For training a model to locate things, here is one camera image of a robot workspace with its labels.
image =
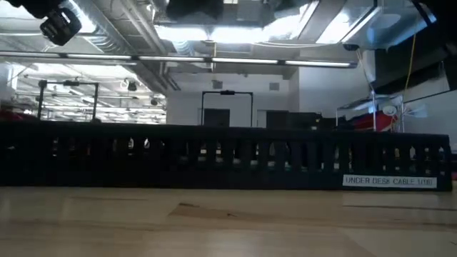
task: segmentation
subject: wooden desk surface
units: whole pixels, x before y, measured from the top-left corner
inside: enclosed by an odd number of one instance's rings
[[[457,192],[0,188],[0,256],[455,257]]]

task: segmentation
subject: ceiling pipe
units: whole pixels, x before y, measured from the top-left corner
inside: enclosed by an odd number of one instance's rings
[[[74,0],[79,8],[87,15],[92,22],[97,26],[98,33],[106,34],[107,37],[86,38],[93,45],[98,47],[106,54],[137,54],[135,48],[121,35],[111,21],[106,18],[102,11],[93,1]],[[166,94],[168,88],[172,88],[167,84],[161,75],[146,67],[143,63],[138,62],[137,65],[127,67],[134,73],[139,75],[142,83],[148,85],[152,91]]]
[[[134,25],[135,29],[140,33],[140,35],[144,38],[146,43],[153,49],[155,52],[161,53],[162,50],[159,46],[156,45],[152,37],[148,34],[147,30],[140,25],[140,23],[136,20],[134,14],[129,10],[129,1],[119,1],[121,3],[122,11],[125,13],[127,18],[129,18],[130,22]]]
[[[151,39],[153,40],[153,42],[156,45],[159,52],[161,54],[167,54],[168,51],[165,49],[164,45],[162,44],[162,40],[159,38],[157,31],[155,30],[154,27],[149,25],[149,22],[146,20],[146,18],[144,18],[143,14],[138,9],[138,6],[132,0],[121,1],[121,3],[122,3],[122,6],[124,6],[124,7],[125,7],[125,5],[127,5],[130,8],[130,10],[132,10],[133,13],[138,16],[141,24],[143,24],[144,28],[146,29],[147,34],[149,35],[149,37],[151,37]]]
[[[0,36],[42,36],[44,37],[41,31],[8,31],[8,30],[0,30]],[[78,33],[75,36],[77,37],[102,37],[106,38],[107,35],[100,35],[95,33]]]

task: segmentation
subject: wall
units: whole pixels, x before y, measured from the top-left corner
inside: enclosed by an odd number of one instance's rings
[[[230,109],[230,126],[249,127],[251,125],[251,97],[249,95],[221,96],[205,95],[205,108]],[[254,94],[253,126],[256,126],[258,110],[287,110],[287,94]],[[173,92],[167,103],[167,124],[199,125],[201,93]]]
[[[171,77],[181,87],[182,91],[202,92],[214,91],[213,80],[222,81],[222,90],[234,90],[254,93],[266,93],[269,90],[271,82],[279,83],[279,91],[272,93],[288,92],[288,81],[283,80],[282,75],[258,75],[250,74],[248,76],[240,74],[171,74]]]
[[[288,111],[300,111],[300,71],[293,74],[288,82]]]
[[[338,107],[368,96],[368,82],[361,65],[356,69],[302,67],[299,72],[300,112],[333,118]]]
[[[405,93],[405,101],[414,100],[423,96],[430,96],[449,90],[445,76],[426,81]],[[415,109],[426,105],[427,118],[405,118],[405,131],[408,133],[435,133],[449,135],[451,148],[457,151],[457,91],[432,96],[406,104],[407,108]]]

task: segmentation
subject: white fan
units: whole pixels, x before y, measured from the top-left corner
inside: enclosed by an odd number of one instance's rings
[[[395,116],[397,114],[397,108],[395,106],[385,106],[383,108],[383,113],[387,116]]]
[[[427,118],[427,105],[421,104],[419,106],[406,106],[404,115],[414,118]]]

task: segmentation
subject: door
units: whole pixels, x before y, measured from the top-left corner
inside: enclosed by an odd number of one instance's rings
[[[205,109],[204,126],[229,127],[229,109]]]

